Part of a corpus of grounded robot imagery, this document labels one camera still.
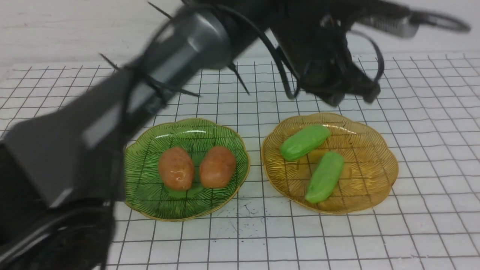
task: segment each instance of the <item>white wall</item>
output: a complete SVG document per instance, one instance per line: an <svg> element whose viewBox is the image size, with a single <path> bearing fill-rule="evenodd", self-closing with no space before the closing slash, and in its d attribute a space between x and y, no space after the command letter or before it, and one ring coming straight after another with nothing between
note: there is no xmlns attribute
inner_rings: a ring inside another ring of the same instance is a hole
<svg viewBox="0 0 480 270"><path fill-rule="evenodd" d="M173 13L180 0L152 0ZM403 0L423 8L456 14L469 21L472 32L455 35L420 30L414 40L399 40L368 31L384 52L459 51L480 49L478 0ZM0 65L37 61L98 60L99 52L113 58L138 53L165 18L145 0L0 0ZM371 46L352 37L354 53ZM267 56L260 43L244 56Z"/></svg>

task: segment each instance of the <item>green cucumber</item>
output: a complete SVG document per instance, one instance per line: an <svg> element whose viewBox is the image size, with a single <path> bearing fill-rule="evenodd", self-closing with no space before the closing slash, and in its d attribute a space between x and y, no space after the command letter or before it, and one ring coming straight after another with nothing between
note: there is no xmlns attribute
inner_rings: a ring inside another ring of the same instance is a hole
<svg viewBox="0 0 480 270"><path fill-rule="evenodd" d="M280 154L286 161L294 161L319 147L331 132L323 125L311 125L288 138L280 146Z"/></svg>
<svg viewBox="0 0 480 270"><path fill-rule="evenodd" d="M309 203L319 203L328 199L340 179L344 164L342 155L332 151L327 152L312 174L305 200Z"/></svg>

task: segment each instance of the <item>gold rim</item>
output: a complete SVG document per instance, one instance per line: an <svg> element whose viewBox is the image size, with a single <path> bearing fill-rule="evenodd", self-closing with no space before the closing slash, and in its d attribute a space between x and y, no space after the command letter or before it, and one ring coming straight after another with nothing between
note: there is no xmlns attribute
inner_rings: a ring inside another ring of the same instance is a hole
<svg viewBox="0 0 480 270"><path fill-rule="evenodd" d="M210 122L212 123L213 125L216 125L216 126L221 126L223 128L227 128L229 130L231 130L233 133L235 133L235 135L238 136L238 138L240 139L241 143L242 143L242 146L243 146L243 151L245 151L245 153L247 154L247 161L248 161L248 167L247 167L247 173L245 174L245 177L242 179L242 181L240 181L240 185L237 187L237 189L235 190L235 192L232 194L232 196L230 196L227 200L225 200L224 203L222 203L221 205L217 206L216 208L212 209L212 210L209 210L205 213L202 213L202 214L198 214L198 215L195 215L195 216L191 216L191 217L187 217L187 218L184 218L184 219L174 219L174 220L167 220L167 219L160 219L160 218L156 218L156 217L152 217L148 214L145 214L144 212L140 212L138 210L136 210L132 205L130 205L128 202L127 202L127 199L125 198L125 201L124 203L132 210L142 214L143 216L149 218L149 219L153 219L153 220L156 220L156 221L167 221L167 222L177 222L177 221L187 221L187 220L192 220L192 219L195 219L195 218L198 218L198 217L201 217L201 216L205 216L205 215L208 215L208 214L211 214L217 210L219 210L220 208L224 207L229 201L231 201L233 199L233 197L235 197L235 195L237 195L237 193L239 192L241 186L243 185L243 183L245 182L245 180L247 179L248 177L248 174L250 173L250 156L248 154L248 151L247 151L247 148L245 146L245 142L243 141L242 137L240 136L240 134L238 134L235 130L233 130L232 128L230 127L227 127L227 126L224 126L224 125L219 125L211 120L208 120L208 119L205 119L205 118L199 118L199 117L190 117L190 118L185 118L185 119L182 119L180 121L176 121L176 122L167 122L167 123L161 123L161 124L158 124L158 125L155 125L147 130L145 130L140 136L138 136L138 138L135 140L134 143L132 143L130 146L126 147L125 148L125 152L128 150L128 148L132 147L134 144L137 143L138 139L143 136L147 131L149 131L150 129L154 128L154 127L157 127L157 126L161 126L161 125L167 125L167 124L175 124L175 123L179 123L179 122L182 122L182 121L186 121L186 120L203 120L203 121L207 121L207 122Z"/></svg>
<svg viewBox="0 0 480 270"><path fill-rule="evenodd" d="M305 208L307 208L307 209L310 209L310 210L312 210L312 211L314 211L314 212L317 212L317 213L330 214L330 215L343 215L343 214L347 214L347 213L354 213L354 212L363 211L363 210L366 210L366 209L369 209L369 208L372 208L372 207L376 206L376 205L374 205L374 206L371 206L371 207L367 207L367 208L364 208L364 209L358 209L358 210L348 210L348 209L347 209L347 210L344 210L344 211L324 211L324 210L320 210L320 209L318 209L318 208L314 208L314 207L305 205L304 203L299 202L299 201L296 200L296 199L293 199L291 196L286 195L283 191L281 191L281 190L277 187L276 184L274 184L274 182L273 182L272 179L270 178L270 176L269 176L269 174L268 174L268 171L267 171L267 162L265 162L265 160L264 160L264 159L265 159L265 156L264 156L264 145L265 145L265 142L267 141L267 138L270 137L270 136L272 136L275 132L277 132L278 129L280 128L281 124L284 123L284 122L286 122L286 121L288 121L288 120L291 120L291 119L293 119L293 118L300 118L300 119L302 119L302 118L305 118L305 117L311 117L311 116L314 116L314 115L321 115L321 114L323 114L323 115L334 115L335 117L343 118L343 119L345 119L345 120L348 121L348 122L357 123L357 124L359 124L359 125L362 125L362 126L367 127L367 128L370 129L374 134L378 135L378 136L381 138L381 141L384 143L385 148L388 150L388 153L391 155L391 157L392 157L393 159L395 159L395 161L396 161L396 167L395 167L395 171L394 171L394 173L393 173L393 176L394 176L393 179L394 179L394 180L392 181L392 184L390 185L389 192L385 192L385 195L384 195L384 196L379 197L381 200L380 200L379 203L376 204L376 205L379 205L381 202L383 202L383 201L388 197L388 195L389 195L389 193L390 193L390 191L391 191L391 189L392 189L393 184L395 183L396 179L398 178L398 171L399 171L398 161L397 161L394 153L393 153L393 152L390 150L390 148L387 146L387 143L386 143L385 139L383 138L383 136L382 136L380 133L378 133L376 130L374 130L373 128L371 128L371 127L369 127L369 126L367 126L367 125L365 125L365 124L363 124L363 123L359 123L359 122L356 122L356 121L352 121L351 119L349 119L349 118L347 118L347 117L345 117L345 116L343 116L343 115L336 114L336 113L318 112L318 113L313 113L313 114L309 114L309 115L291 116L291 117L288 117L288 118L284 119L283 121L281 121L281 122L273 129L273 131L272 131L267 137L265 137L265 140L263 141L262 146L261 146L261 148L260 148L260 157L261 157L261 160L262 160L262 162L263 162L263 168L264 168L264 170L265 170L265 174L266 174L266 177L268 178L268 181L269 181L270 184L275 188L275 190L278 191L278 192L279 192L281 195L283 195L284 197L290 199L291 201L293 201L293 202L295 202L295 203L297 203L297 204L299 204L299 205L301 205L301 206L303 206L303 207L305 207Z"/></svg>

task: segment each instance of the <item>green plate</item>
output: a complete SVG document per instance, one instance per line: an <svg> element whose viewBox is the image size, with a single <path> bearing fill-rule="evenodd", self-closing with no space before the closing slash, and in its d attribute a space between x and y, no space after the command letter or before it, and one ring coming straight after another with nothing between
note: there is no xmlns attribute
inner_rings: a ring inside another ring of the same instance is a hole
<svg viewBox="0 0 480 270"><path fill-rule="evenodd" d="M198 166L214 146L228 148L237 168L225 188L200 184ZM191 156L195 179L188 191L166 188L158 174L158 160L172 147L182 147ZM232 129L201 118L165 123L144 132L125 151L126 204L143 215L161 221L182 221L209 214L230 201L250 170L250 158L241 137Z"/></svg>

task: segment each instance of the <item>white tabletop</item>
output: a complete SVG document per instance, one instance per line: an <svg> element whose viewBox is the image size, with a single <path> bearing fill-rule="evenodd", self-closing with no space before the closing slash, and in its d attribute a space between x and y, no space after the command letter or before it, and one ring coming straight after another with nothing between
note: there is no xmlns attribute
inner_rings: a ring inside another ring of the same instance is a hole
<svg viewBox="0 0 480 270"><path fill-rule="evenodd" d="M370 55L356 62L374 75ZM123 203L108 270L472 270L480 265L480 54L385 55L372 105L288 101L270 60L242 60L247 96L230 71L202 71L139 132L201 117L237 130L252 167L238 197L185 222L149 220ZM106 63L16 65L0 83L0 135L56 111L113 72ZM260 145L279 121L330 111L381 133L399 162L390 196L373 209L319 215L282 197Z"/></svg>

